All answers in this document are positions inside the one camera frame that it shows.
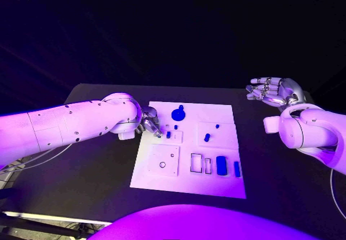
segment table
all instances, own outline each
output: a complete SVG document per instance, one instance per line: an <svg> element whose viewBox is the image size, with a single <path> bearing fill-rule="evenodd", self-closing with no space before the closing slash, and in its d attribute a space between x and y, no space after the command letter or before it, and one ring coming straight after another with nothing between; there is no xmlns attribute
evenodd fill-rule
<svg viewBox="0 0 346 240"><path fill-rule="evenodd" d="M1 211L112 222L155 206L197 204L260 216L321 239L346 238L330 169L288 149L278 134L265 134L262 120L279 114L275 107L247 101L245 89L102 84L79 84L64 103L102 99L113 92L131 94L141 106L149 101L232 105L246 199L129 188L141 136L121 141L108 133L20 173L17 193ZM335 199L344 203L346 176L335 172L334 181Z"/></svg>

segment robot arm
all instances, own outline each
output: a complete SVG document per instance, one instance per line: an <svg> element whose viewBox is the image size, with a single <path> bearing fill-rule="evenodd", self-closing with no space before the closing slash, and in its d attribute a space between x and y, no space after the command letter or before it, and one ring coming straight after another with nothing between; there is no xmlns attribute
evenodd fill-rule
<svg viewBox="0 0 346 240"><path fill-rule="evenodd" d="M108 132L118 134L119 140L131 139L135 132L142 132L149 124L148 131L161 136L155 114L151 107L145 107L142 111L128 94L112 93L102 100L1 116L0 169L27 155L80 142Z"/></svg>
<svg viewBox="0 0 346 240"><path fill-rule="evenodd" d="M249 100L278 107L279 116L266 117L268 134L278 133L285 146L318 159L346 175L346 115L305 103L301 87L289 78L265 77L246 86Z"/></svg>

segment blue rectangular block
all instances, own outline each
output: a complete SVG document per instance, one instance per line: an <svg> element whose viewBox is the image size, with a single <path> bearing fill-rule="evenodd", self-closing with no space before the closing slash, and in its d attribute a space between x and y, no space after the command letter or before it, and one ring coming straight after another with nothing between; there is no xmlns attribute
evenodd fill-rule
<svg viewBox="0 0 346 240"><path fill-rule="evenodd" d="M226 157L224 156L216 157L216 172L217 172L217 175L220 175L220 176L227 175Z"/></svg>
<svg viewBox="0 0 346 240"><path fill-rule="evenodd" d="M240 168L239 168L237 161L233 162L233 173L234 173L234 176L239 178L240 177Z"/></svg>

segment robotic hand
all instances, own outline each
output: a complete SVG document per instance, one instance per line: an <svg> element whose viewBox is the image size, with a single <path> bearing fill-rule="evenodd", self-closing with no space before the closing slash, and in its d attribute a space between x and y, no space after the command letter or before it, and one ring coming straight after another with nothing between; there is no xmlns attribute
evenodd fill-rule
<svg viewBox="0 0 346 240"><path fill-rule="evenodd" d="M318 159L346 175L346 115L324 111L305 103L299 85L289 78L262 77L245 88L247 100L259 100L278 107L279 116L266 117L268 134L278 133L289 149Z"/></svg>
<svg viewBox="0 0 346 240"><path fill-rule="evenodd" d="M139 107L126 93L0 117L0 169L18 158L110 132L132 139L148 130L162 135L157 111Z"/></svg>

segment white board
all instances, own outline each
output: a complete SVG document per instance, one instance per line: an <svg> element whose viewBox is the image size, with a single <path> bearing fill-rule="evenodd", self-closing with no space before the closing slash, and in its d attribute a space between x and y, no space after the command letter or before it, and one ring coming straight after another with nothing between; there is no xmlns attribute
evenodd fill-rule
<svg viewBox="0 0 346 240"><path fill-rule="evenodd" d="M174 121L171 112L180 105L185 116ZM157 110L162 136L141 134L129 187L245 199L242 170L236 177L233 167L240 158L232 106L157 101L148 106ZM201 172L191 172L191 161L198 159L191 154L201 156ZM226 159L226 175L217 175L217 156Z"/></svg>

